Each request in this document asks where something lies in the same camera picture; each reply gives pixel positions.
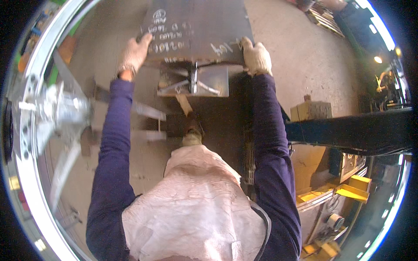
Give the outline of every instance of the worker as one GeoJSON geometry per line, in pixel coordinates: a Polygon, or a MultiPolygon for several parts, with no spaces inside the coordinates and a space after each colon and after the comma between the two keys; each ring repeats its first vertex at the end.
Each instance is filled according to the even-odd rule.
{"type": "Polygon", "coordinates": [[[285,125],[269,52],[244,37],[252,75],[257,204],[240,175],[202,145],[189,113],[183,146],[171,153],[164,178],[143,195],[129,184],[130,109],[134,79],[152,35],[131,39],[122,53],[103,126],[87,216],[86,241],[98,260],[298,260],[301,224],[285,125]]]}

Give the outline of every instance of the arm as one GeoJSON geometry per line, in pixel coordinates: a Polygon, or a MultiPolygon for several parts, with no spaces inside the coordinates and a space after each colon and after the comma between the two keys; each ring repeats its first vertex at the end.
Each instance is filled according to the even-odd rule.
{"type": "Polygon", "coordinates": [[[261,43],[244,37],[245,65],[251,75],[254,99],[254,158],[257,204],[271,219],[270,238],[261,260],[298,260],[301,222],[296,208],[295,174],[289,157],[270,54],[261,43]]]}
{"type": "Polygon", "coordinates": [[[144,62],[151,34],[139,43],[128,41],[118,67],[118,79],[110,84],[110,101],[103,125],[99,164],[87,214],[86,243],[98,260],[128,260],[122,211],[135,199],[129,184],[130,110],[134,83],[144,62]]]}

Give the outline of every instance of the purple long-sleeve shirt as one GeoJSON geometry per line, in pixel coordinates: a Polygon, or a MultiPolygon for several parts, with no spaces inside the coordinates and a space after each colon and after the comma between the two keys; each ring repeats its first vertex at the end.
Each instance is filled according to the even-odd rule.
{"type": "MultiPolygon", "coordinates": [[[[260,260],[297,260],[301,225],[288,141],[275,83],[270,75],[251,80],[254,97],[257,204],[271,219],[260,260]]],[[[114,80],[87,216],[86,241],[98,260],[128,260],[122,211],[135,199],[129,184],[130,109],[134,83],[114,80]]]]}

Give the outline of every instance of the white work glove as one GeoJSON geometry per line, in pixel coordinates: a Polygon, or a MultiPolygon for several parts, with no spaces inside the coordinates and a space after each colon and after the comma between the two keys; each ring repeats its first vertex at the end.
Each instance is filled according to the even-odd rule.
{"type": "Polygon", "coordinates": [[[139,43],[135,38],[131,38],[119,59],[116,75],[124,70],[131,70],[132,76],[135,76],[147,58],[148,46],[152,39],[153,36],[150,33],[145,34],[139,43]]]}
{"type": "Polygon", "coordinates": [[[241,40],[244,49],[245,66],[248,68],[248,73],[252,76],[259,74],[271,73],[271,58],[268,51],[262,43],[256,43],[252,46],[252,42],[248,37],[243,37],[241,40]]]}

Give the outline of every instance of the work boot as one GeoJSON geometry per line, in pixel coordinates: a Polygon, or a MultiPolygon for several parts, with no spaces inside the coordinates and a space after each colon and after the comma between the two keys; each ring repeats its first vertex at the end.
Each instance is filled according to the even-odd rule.
{"type": "Polygon", "coordinates": [[[184,127],[183,135],[186,136],[186,134],[190,132],[199,133],[202,137],[205,135],[205,132],[203,131],[203,128],[200,125],[200,122],[198,121],[197,116],[193,111],[189,112],[189,114],[187,115],[187,121],[186,126],[184,127]]]}

